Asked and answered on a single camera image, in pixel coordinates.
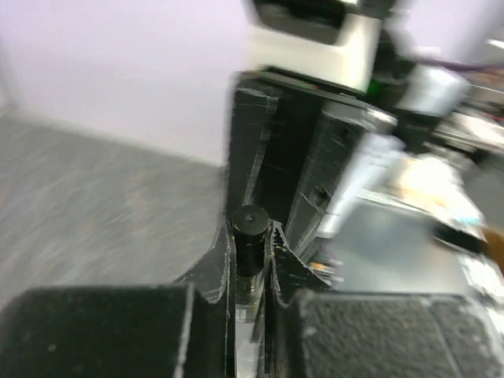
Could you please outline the black nail polish cap brush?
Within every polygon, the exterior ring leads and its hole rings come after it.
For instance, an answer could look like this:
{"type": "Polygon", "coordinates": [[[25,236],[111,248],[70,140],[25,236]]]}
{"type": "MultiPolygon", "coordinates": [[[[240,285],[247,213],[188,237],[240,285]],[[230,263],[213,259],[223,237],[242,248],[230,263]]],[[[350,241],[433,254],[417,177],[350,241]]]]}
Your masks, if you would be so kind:
{"type": "Polygon", "coordinates": [[[241,206],[232,215],[232,231],[236,251],[236,302],[239,306],[252,306],[260,298],[269,215],[257,205],[241,206]]]}

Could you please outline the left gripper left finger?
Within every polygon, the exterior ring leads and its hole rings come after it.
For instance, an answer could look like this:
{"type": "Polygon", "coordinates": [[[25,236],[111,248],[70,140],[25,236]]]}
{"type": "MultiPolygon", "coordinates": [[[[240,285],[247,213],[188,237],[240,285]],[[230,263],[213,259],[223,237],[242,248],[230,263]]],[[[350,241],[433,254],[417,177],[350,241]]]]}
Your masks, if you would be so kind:
{"type": "Polygon", "coordinates": [[[1,311],[4,377],[233,377],[235,244],[170,284],[35,287],[1,311]]]}

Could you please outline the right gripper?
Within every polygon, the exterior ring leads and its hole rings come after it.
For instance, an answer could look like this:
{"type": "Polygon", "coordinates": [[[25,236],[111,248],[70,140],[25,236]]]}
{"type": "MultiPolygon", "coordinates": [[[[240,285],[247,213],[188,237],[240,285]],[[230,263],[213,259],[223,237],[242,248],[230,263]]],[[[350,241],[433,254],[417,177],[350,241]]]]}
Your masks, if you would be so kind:
{"type": "Polygon", "coordinates": [[[377,90],[358,92],[275,68],[238,74],[228,142],[226,217],[255,204],[289,247],[315,236],[343,170],[376,129],[377,90]]]}

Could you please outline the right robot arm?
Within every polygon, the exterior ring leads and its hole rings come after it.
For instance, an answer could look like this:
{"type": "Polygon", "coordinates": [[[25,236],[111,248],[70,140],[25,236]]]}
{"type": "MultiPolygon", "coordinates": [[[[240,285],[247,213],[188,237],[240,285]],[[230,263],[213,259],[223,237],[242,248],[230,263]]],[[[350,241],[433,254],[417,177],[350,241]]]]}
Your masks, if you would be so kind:
{"type": "Polygon", "coordinates": [[[419,154],[467,84],[406,51],[393,1],[252,1],[235,85],[225,216],[249,206],[303,254],[339,230],[397,159],[419,154]]]}

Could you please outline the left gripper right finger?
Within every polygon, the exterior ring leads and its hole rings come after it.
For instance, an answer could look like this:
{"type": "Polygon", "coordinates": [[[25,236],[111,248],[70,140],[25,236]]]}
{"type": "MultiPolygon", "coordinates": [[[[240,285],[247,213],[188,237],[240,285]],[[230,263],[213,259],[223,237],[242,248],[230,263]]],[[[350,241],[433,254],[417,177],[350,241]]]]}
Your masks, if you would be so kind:
{"type": "Polygon", "coordinates": [[[270,376],[502,376],[502,338],[478,301],[335,291],[292,253],[279,225],[265,252],[270,376]]]}

